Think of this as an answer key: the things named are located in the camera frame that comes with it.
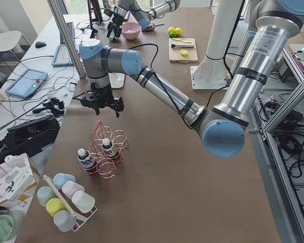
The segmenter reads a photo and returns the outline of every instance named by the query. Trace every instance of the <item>wooden handle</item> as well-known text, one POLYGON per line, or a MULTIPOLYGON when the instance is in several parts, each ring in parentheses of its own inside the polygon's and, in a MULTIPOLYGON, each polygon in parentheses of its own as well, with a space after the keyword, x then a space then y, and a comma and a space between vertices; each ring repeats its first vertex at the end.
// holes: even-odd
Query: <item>wooden handle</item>
POLYGON ((43 179, 49 184, 50 188, 53 190, 53 192, 57 195, 57 197, 61 200, 63 205, 66 207, 66 209, 70 212, 72 217, 76 217, 77 213, 71 208, 71 206, 67 203, 67 201, 64 199, 64 197, 61 195, 61 193, 56 189, 52 181, 50 180, 51 178, 48 177, 47 175, 43 175, 43 179))

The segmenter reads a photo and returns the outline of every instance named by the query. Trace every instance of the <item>warning label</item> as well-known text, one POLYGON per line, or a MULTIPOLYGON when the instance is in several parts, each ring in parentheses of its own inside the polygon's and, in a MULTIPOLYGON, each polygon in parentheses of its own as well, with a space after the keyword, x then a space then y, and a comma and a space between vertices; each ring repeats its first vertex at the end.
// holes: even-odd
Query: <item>warning label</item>
POLYGON ((273 31, 259 31, 253 38, 247 52, 257 52, 276 62, 279 54, 282 52, 287 38, 283 34, 273 31))

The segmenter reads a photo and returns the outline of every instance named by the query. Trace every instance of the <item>tablet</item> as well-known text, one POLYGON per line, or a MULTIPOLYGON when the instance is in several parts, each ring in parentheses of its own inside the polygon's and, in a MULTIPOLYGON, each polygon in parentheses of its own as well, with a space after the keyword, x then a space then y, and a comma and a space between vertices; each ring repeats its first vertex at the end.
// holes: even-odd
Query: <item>tablet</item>
POLYGON ((28 98, 36 92, 46 78, 46 72, 27 69, 5 90, 5 92, 8 95, 28 98))
POLYGON ((72 59, 66 45, 58 45, 52 61, 53 67, 73 66, 72 59))

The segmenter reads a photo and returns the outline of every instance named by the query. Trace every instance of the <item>computer mouse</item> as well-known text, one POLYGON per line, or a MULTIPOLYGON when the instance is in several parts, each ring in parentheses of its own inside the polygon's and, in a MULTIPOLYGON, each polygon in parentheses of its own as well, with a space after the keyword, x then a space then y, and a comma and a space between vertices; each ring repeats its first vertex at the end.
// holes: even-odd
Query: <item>computer mouse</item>
POLYGON ((45 43, 45 42, 36 42, 36 44, 35 44, 35 47, 36 47, 36 48, 42 48, 42 47, 44 47, 44 46, 46 46, 46 43, 45 43))

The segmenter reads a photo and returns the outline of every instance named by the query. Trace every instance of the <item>blue joint cap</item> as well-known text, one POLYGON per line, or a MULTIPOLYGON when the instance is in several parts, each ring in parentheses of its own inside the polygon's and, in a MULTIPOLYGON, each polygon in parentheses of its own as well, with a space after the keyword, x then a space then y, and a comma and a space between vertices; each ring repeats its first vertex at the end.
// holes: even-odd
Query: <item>blue joint cap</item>
POLYGON ((231 120, 209 124, 201 135, 205 149, 217 157, 231 157, 241 151, 245 141, 242 127, 231 120))
POLYGON ((304 15, 304 0, 277 0, 277 2, 289 13, 304 15))
POLYGON ((248 30, 248 37, 249 39, 253 39, 255 37, 256 31, 248 30))
POLYGON ((122 68, 128 75, 139 74, 142 68, 141 53, 134 50, 127 50, 122 55, 122 68))
POLYGON ((96 56, 102 49, 102 42, 98 39, 88 39, 79 45, 81 58, 84 60, 96 56))
POLYGON ((150 20, 148 18, 144 18, 139 20, 138 24, 141 25, 142 29, 145 29, 150 25, 150 20))

